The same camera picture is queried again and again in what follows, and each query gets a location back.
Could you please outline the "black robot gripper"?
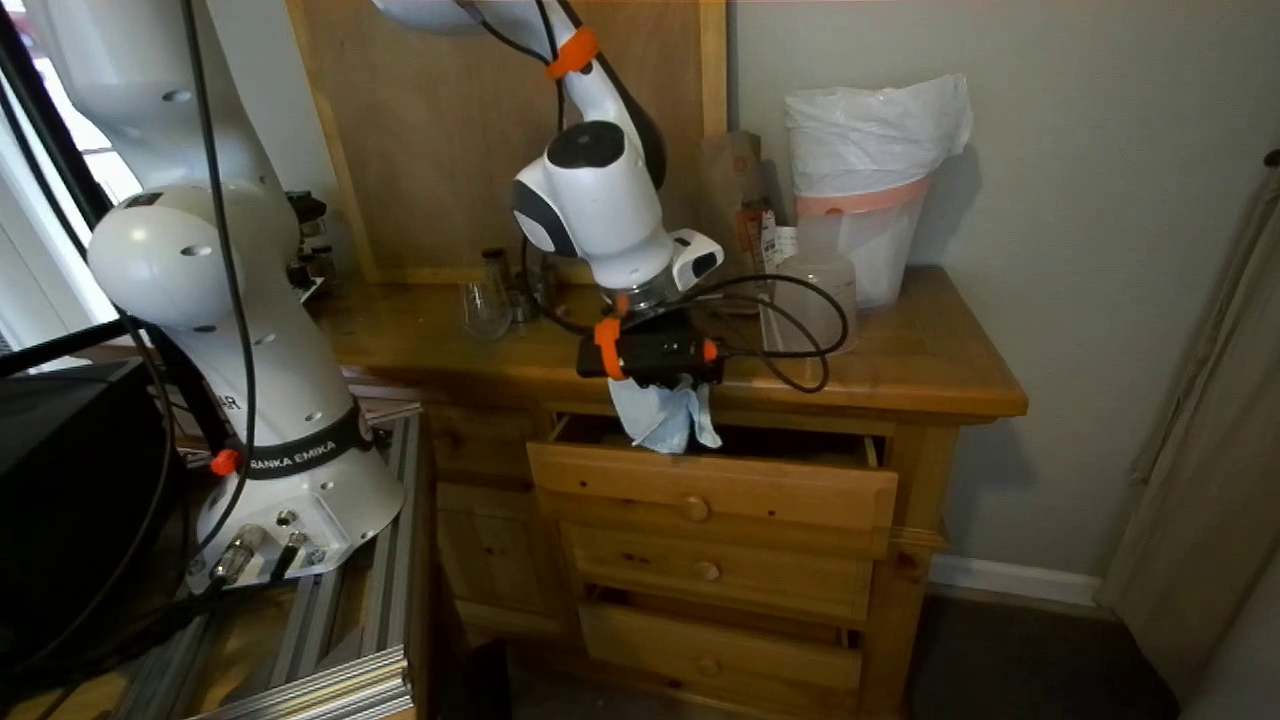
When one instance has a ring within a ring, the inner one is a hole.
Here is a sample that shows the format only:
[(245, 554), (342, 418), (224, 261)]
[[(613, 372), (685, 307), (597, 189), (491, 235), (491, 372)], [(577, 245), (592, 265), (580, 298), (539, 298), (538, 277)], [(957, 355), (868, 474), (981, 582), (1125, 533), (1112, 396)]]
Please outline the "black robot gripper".
[(577, 344), (577, 372), (642, 388), (722, 383), (724, 347), (689, 312), (647, 320), (606, 316)]

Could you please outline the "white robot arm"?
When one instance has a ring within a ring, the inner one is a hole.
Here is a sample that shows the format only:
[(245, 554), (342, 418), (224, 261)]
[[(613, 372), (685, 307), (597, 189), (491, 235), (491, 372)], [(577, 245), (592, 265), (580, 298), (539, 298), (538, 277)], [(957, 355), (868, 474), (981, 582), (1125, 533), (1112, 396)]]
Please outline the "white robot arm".
[[(577, 119), (514, 179), (519, 235), (580, 261), (642, 316), (693, 298), (724, 249), (660, 218), (660, 142), (567, 0), (368, 0), (403, 29), (490, 33), (550, 70)], [(201, 503), (196, 588), (253, 588), (342, 569), (403, 507), (334, 344), (287, 284), (300, 220), (231, 89), (201, 0), (34, 0), (72, 106), (102, 124), (142, 194), (92, 227), (87, 269), (160, 327), (231, 442)]]

